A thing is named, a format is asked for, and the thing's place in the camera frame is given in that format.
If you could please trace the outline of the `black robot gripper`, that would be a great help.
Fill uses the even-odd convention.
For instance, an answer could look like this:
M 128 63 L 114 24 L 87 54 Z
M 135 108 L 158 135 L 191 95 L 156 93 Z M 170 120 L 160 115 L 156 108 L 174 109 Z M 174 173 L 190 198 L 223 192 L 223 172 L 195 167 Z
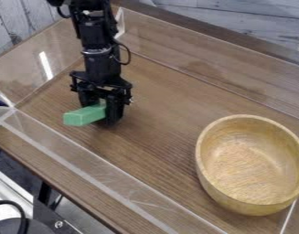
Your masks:
M 74 70 L 71 91 L 79 94 L 83 107 L 107 101 L 107 125 L 114 125 L 123 116 L 124 106 L 131 103 L 132 84 L 122 77 L 120 51 L 115 48 L 84 49 L 84 70 Z

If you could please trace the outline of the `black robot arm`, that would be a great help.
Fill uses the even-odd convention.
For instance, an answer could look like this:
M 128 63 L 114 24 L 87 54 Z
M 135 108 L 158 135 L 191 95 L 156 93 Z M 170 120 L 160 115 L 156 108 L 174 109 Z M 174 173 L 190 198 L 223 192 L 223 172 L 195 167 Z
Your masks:
M 71 91 L 79 95 L 82 108 L 64 114 L 64 124 L 83 126 L 94 122 L 114 125 L 131 104 L 132 83 L 122 77 L 123 43 L 115 38 L 118 21 L 110 0 L 47 0 L 63 18 L 72 20 L 82 44 L 84 70 L 72 70 Z

